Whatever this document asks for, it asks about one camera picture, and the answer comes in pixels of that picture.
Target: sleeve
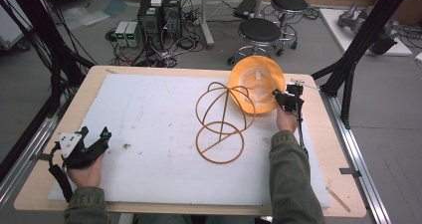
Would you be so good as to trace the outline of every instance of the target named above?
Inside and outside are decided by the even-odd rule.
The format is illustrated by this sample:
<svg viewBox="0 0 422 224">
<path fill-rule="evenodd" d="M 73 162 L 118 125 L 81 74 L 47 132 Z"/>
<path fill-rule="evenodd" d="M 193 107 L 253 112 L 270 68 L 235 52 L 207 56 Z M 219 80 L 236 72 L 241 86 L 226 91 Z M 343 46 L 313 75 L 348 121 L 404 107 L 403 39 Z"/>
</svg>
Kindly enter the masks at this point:
<svg viewBox="0 0 422 224">
<path fill-rule="evenodd" d="M 98 187 L 84 187 L 75 190 L 64 213 L 66 224 L 106 224 L 105 192 Z"/>
<path fill-rule="evenodd" d="M 280 131 L 272 137 L 270 165 L 273 223 L 324 223 L 311 187 L 308 157 L 292 132 Z"/>
</svg>

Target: desk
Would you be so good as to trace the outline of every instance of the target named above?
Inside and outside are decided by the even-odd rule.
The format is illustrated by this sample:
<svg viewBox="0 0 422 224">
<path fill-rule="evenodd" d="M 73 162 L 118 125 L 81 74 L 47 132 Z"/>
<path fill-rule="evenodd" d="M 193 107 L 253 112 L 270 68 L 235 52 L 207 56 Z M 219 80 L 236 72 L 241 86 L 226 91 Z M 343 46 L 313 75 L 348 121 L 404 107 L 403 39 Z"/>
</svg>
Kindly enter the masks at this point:
<svg viewBox="0 0 422 224">
<path fill-rule="evenodd" d="M 53 137 L 58 131 L 74 132 L 80 125 L 94 101 L 103 79 L 107 74 L 139 74 L 148 76 L 173 76 L 196 78 L 228 78 L 228 71 L 129 68 L 97 66 L 91 68 L 81 88 L 66 111 Z M 309 85 L 315 85 L 308 75 L 289 75 L 302 79 Z M 366 213 L 360 194 L 351 175 L 342 175 L 339 168 L 348 167 L 335 135 L 328 114 L 319 96 L 313 89 L 305 88 L 303 99 L 308 104 L 304 106 L 303 114 L 307 119 L 310 135 L 318 157 L 320 171 L 327 186 L 331 207 L 323 211 L 325 216 L 361 217 Z M 50 153 L 54 146 L 51 140 L 44 153 Z M 15 200 L 15 208 L 19 210 L 63 211 L 67 207 L 65 201 L 48 199 L 54 183 L 54 177 L 48 172 L 48 162 L 40 160 L 24 184 Z M 110 212 L 147 212 L 147 213 L 188 213 L 188 214 L 232 214 L 232 215 L 271 215 L 271 210 L 264 207 L 251 206 L 217 206 L 217 205 L 171 205 L 150 203 L 108 203 Z"/>
</svg>

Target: stool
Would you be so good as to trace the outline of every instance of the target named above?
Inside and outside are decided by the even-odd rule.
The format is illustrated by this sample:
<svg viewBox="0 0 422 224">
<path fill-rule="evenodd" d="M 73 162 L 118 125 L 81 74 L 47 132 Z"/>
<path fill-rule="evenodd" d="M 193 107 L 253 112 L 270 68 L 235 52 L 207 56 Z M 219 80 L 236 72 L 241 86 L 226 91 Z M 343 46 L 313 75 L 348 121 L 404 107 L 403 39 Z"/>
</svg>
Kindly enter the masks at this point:
<svg viewBox="0 0 422 224">
<path fill-rule="evenodd" d="M 271 58 L 270 54 L 262 47 L 274 46 L 280 39 L 282 32 L 280 28 L 273 22 L 262 18 L 250 18 L 240 23 L 239 36 L 249 42 L 251 45 L 242 47 L 229 58 L 230 65 L 236 63 L 236 55 L 247 57 L 242 51 L 245 49 L 252 50 L 252 56 L 257 55 L 258 51 L 262 51 L 267 57 Z"/>
<path fill-rule="evenodd" d="M 305 0 L 271 0 L 271 6 L 274 10 L 283 14 L 282 17 L 279 18 L 280 30 L 282 31 L 282 36 L 279 40 L 283 43 L 282 47 L 277 51 L 277 55 L 281 56 L 284 53 L 283 46 L 286 41 L 295 39 L 291 46 L 292 49 L 295 49 L 298 44 L 298 33 L 286 22 L 288 20 L 288 16 L 295 16 L 304 13 L 304 11 L 308 9 L 308 3 Z M 293 30 L 293 33 L 289 33 L 287 31 L 288 27 Z"/>
</svg>

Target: person's right hand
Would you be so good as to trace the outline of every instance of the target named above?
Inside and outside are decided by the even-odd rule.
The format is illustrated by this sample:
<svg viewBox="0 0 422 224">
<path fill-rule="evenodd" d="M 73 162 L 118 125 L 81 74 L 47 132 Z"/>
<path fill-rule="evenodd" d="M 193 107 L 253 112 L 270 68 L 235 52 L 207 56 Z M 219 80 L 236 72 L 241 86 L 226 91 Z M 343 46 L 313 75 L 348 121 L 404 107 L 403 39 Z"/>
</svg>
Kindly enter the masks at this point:
<svg viewBox="0 0 422 224">
<path fill-rule="evenodd" d="M 295 132 L 296 128 L 298 128 L 298 118 L 295 116 L 295 112 L 285 112 L 283 109 L 277 104 L 277 127 L 279 131 L 288 130 L 291 132 Z"/>
<path fill-rule="evenodd" d="M 102 154 L 93 165 L 84 169 L 68 169 L 68 176 L 71 180 L 80 187 L 98 187 L 102 181 L 102 166 L 103 158 Z"/>
</svg>

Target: cardboard box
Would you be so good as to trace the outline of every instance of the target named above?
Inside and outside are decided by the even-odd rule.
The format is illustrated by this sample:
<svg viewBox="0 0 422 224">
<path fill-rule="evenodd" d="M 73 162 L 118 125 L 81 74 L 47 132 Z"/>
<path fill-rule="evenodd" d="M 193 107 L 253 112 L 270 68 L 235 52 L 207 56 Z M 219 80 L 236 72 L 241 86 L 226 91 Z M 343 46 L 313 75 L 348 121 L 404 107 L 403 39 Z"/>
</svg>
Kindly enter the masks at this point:
<svg viewBox="0 0 422 224">
<path fill-rule="evenodd" d="M 422 0 L 404 0 L 391 19 L 405 25 L 422 22 Z"/>
</svg>

